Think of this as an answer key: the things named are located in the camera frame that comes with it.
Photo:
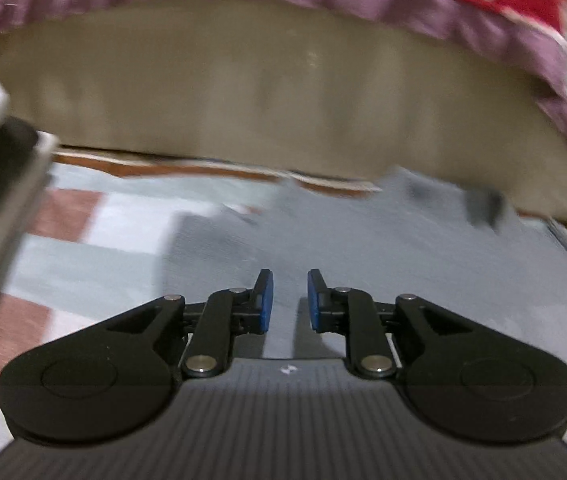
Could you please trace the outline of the grey polo sweater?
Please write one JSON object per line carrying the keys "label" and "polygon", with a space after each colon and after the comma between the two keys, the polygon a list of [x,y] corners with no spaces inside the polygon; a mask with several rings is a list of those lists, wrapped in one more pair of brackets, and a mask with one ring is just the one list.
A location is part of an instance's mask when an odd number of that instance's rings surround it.
{"label": "grey polo sweater", "polygon": [[499,193],[459,188],[399,169],[367,198],[285,185],[260,214],[226,208],[179,220],[161,267],[161,289],[202,301],[218,289],[274,274],[274,310],[263,342],[240,356],[341,356],[337,335],[309,325],[306,275],[391,301],[404,292],[454,311],[567,362],[567,252],[524,223]]}

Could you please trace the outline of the beige mattress side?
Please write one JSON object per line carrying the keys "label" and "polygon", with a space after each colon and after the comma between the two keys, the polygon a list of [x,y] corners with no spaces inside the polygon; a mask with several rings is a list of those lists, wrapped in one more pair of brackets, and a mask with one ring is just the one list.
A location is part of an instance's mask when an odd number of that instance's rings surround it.
{"label": "beige mattress side", "polygon": [[567,221],[539,80],[447,41],[277,2],[154,0],[0,35],[12,112],[63,143],[372,180],[394,166]]}

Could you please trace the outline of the checkered pink white blanket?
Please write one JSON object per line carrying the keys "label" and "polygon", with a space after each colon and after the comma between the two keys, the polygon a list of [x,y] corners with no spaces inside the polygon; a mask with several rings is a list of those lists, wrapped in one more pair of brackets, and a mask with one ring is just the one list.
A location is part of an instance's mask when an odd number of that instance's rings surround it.
{"label": "checkered pink white blanket", "polygon": [[[200,278],[172,246],[184,220],[253,217],[289,183],[336,196],[373,188],[213,162],[143,165],[59,154],[0,286],[0,370],[25,350],[157,296],[182,292],[198,301],[248,285],[253,266]],[[10,439],[0,413],[0,451]]]}

